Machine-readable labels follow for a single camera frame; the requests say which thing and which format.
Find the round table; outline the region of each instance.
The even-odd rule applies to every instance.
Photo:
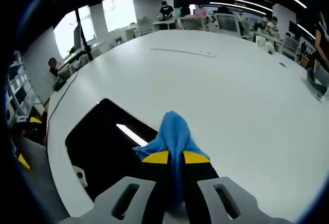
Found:
[[[48,121],[50,168],[71,216],[93,202],[65,139],[104,98],[155,129],[167,111],[182,115],[218,175],[255,196],[272,217],[296,220],[323,184],[324,104],[305,86],[305,69],[281,54],[229,35],[168,30],[126,42],[78,74],[52,95],[49,114],[74,80]]]

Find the yellow object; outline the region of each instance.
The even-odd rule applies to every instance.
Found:
[[[210,160],[207,157],[204,157],[203,155],[200,155],[198,153],[183,151],[183,154],[185,157],[186,164],[210,162]]]
[[[167,164],[168,155],[169,151],[156,152],[144,158],[143,162]]]
[[[38,120],[37,118],[35,118],[35,117],[31,117],[30,122],[42,124],[42,122],[40,120]]]
[[[19,162],[21,163],[21,165],[22,165],[23,167],[25,167],[25,168],[28,169],[28,170],[31,170],[30,165],[27,164],[26,160],[24,159],[24,157],[23,157],[21,154],[19,155]]]

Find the blue towel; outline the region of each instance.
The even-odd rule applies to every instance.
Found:
[[[156,138],[144,147],[135,147],[137,155],[142,161],[155,152],[169,150],[171,154],[170,173],[172,178],[172,201],[170,208],[179,206],[183,202],[182,178],[180,171],[180,157],[183,151],[190,151],[209,157],[201,151],[191,138],[191,132],[186,121],[174,111],[167,112],[162,120]]]

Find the gray floor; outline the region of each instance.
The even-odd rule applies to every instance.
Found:
[[[22,139],[17,149],[32,170],[23,169],[27,182],[54,222],[69,217],[52,179],[46,148],[29,139]]]

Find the cable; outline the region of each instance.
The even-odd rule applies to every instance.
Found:
[[[47,143],[48,143],[48,131],[49,131],[49,127],[50,127],[50,122],[51,122],[51,117],[53,115],[53,113],[56,111],[58,105],[60,104],[61,100],[63,99],[63,97],[65,96],[67,90],[70,88],[71,84],[75,81],[75,79],[77,78],[79,74],[79,71],[77,72],[76,76],[74,77],[74,79],[68,84],[68,87],[66,88],[66,90],[64,91],[63,95],[61,96],[61,98],[59,99],[58,103],[56,104],[55,108],[53,109],[53,111],[51,112],[51,115],[49,116],[48,119],[48,126],[47,126],[47,135],[46,135],[46,139],[47,139]]]

